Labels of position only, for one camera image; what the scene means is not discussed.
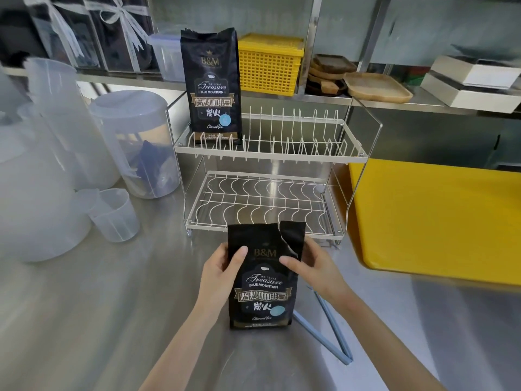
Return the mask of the person's left hand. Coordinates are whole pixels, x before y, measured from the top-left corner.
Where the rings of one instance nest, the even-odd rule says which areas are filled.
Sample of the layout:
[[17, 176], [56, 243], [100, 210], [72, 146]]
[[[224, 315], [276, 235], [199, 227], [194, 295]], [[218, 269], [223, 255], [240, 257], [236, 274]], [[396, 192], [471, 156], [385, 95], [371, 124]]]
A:
[[212, 323], [217, 321], [235, 281], [226, 276], [229, 260], [228, 244], [222, 243], [203, 266], [195, 307]]

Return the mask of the person's right hand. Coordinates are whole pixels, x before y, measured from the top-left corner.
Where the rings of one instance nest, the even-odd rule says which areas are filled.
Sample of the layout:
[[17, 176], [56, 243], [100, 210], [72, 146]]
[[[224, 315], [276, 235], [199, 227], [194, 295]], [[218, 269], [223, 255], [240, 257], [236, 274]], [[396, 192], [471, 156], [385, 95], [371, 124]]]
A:
[[329, 253], [309, 236], [305, 237], [299, 261], [310, 267], [310, 281], [306, 282], [335, 309], [352, 300], [354, 293]]

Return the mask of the torn black coffee bag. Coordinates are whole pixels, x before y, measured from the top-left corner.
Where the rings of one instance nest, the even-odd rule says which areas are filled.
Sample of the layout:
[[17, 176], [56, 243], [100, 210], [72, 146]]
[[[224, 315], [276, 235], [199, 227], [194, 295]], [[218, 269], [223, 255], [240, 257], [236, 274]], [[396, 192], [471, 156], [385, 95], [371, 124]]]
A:
[[228, 299], [230, 329], [287, 327], [292, 324], [298, 275], [279, 258], [302, 258], [307, 224], [232, 224], [227, 227], [229, 258], [248, 248]]

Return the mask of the person's left forearm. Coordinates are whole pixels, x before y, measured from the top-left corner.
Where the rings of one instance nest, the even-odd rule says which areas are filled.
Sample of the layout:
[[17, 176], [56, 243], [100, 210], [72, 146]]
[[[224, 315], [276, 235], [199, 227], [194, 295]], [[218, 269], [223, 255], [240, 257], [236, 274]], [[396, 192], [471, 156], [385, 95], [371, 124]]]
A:
[[178, 329], [139, 391], [185, 391], [218, 313], [196, 307]]

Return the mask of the small clear measuring cup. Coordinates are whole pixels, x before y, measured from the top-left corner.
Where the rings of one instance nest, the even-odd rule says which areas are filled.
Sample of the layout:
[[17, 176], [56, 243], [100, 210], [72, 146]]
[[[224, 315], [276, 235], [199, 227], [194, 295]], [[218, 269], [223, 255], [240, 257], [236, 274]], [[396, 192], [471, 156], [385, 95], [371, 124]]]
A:
[[79, 190], [73, 203], [109, 242], [128, 241], [140, 231], [140, 222], [126, 189]]

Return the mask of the yellow plastic tray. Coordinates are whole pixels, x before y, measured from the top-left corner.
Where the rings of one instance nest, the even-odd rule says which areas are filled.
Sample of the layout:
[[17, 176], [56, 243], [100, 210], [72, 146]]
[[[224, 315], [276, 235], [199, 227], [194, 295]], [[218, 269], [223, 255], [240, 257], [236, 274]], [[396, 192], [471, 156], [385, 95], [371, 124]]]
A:
[[521, 172], [370, 159], [350, 164], [366, 267], [521, 287]]

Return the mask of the clear lidded plastic pitcher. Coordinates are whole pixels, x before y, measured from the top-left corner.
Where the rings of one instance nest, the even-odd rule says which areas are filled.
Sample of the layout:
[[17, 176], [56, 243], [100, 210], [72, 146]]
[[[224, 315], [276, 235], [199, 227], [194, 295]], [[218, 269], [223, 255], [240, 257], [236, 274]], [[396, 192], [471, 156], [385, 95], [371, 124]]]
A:
[[168, 124], [167, 106], [167, 101], [163, 97], [144, 90], [124, 90], [103, 94], [91, 101], [88, 106], [127, 190], [135, 197], [155, 199], [146, 197], [144, 184], [136, 175], [132, 162], [145, 140], [172, 147], [175, 169], [179, 177]]

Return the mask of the sealed black coffee bag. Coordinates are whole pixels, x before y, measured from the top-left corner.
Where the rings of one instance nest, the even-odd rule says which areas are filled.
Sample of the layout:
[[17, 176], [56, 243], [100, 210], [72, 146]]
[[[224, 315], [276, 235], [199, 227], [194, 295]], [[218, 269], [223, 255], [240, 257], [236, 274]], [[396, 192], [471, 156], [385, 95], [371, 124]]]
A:
[[182, 30], [180, 48], [196, 142], [242, 138], [241, 85], [236, 29]]

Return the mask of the light wooden tray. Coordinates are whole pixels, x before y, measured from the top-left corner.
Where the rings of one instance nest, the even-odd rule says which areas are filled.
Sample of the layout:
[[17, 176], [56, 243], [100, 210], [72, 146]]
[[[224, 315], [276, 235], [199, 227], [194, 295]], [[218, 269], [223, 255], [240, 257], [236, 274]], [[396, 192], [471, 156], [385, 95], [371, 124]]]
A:
[[347, 72], [343, 80], [348, 94], [357, 100], [405, 104], [413, 93], [389, 75], [368, 72]]

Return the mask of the stack of dark wooden trays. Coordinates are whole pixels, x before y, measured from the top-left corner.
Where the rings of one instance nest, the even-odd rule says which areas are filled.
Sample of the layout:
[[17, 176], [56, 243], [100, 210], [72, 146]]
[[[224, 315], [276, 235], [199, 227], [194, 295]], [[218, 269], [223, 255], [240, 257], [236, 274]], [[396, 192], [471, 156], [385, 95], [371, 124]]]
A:
[[315, 96], [348, 96], [347, 73], [356, 72], [357, 65], [344, 56], [317, 53], [310, 61], [305, 93]]

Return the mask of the large translucent plastic bucket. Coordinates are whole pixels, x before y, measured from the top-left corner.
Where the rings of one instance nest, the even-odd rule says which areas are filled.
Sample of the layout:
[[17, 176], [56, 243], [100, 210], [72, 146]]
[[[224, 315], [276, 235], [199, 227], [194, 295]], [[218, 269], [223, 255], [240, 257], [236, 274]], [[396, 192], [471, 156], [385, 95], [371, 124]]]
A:
[[92, 224], [74, 196], [45, 142], [0, 131], [0, 257], [40, 262], [80, 244]]

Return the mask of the clear lidded storage container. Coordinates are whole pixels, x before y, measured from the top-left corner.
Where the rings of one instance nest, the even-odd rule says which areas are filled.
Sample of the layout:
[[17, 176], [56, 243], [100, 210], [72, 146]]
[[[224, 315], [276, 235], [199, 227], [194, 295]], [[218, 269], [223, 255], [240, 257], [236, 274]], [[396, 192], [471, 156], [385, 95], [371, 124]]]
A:
[[180, 39], [179, 34], [159, 33], [152, 34], [148, 38], [164, 81], [185, 82]]

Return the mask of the tall translucent plastic pitcher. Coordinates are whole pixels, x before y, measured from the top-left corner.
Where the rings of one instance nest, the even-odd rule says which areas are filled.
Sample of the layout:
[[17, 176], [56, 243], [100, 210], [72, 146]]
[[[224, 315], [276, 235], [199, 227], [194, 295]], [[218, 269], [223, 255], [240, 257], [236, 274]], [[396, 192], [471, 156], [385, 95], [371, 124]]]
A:
[[54, 154], [75, 190], [111, 188], [120, 172], [88, 111], [77, 70], [52, 59], [29, 57], [29, 97], [50, 135]]

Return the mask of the white flat box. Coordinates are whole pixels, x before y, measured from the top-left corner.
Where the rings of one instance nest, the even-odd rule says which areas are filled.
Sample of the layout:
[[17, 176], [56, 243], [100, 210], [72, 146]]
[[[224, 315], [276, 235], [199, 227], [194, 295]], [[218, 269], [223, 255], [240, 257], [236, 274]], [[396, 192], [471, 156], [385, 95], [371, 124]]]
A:
[[521, 105], [521, 91], [463, 85], [428, 72], [420, 85], [449, 107], [511, 114]]
[[508, 90], [521, 75], [521, 67], [466, 56], [439, 56], [429, 72], [465, 86]]

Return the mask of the black ribboned gift box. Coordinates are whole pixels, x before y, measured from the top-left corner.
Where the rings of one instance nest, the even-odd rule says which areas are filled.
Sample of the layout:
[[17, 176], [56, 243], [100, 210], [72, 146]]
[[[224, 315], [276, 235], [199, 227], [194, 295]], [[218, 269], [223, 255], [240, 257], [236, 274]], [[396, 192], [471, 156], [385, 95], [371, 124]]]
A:
[[109, 72], [157, 73], [149, 0], [83, 0]]
[[77, 69], [103, 70], [94, 25], [84, 0], [22, 0], [50, 59]]

